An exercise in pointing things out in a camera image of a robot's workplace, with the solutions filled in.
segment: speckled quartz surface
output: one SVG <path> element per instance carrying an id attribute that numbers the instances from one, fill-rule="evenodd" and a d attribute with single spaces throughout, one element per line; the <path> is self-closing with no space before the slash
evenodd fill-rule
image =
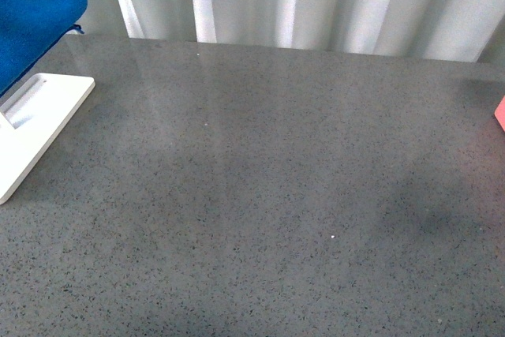
<path id="1" fill-rule="evenodd" d="M 497 66 L 66 36 L 0 335 L 505 335 Z"/>

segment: white curtain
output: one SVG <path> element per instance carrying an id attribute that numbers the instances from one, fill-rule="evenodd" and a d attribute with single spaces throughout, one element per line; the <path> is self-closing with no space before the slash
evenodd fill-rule
<path id="1" fill-rule="evenodd" d="M 89 0 L 87 33 L 505 64 L 505 0 Z"/>

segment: white plastic base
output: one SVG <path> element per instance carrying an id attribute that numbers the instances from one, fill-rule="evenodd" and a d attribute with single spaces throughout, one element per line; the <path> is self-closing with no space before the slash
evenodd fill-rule
<path id="1" fill-rule="evenodd" d="M 16 191 L 94 87 L 90 77 L 36 74 L 0 107 L 0 204 Z"/>

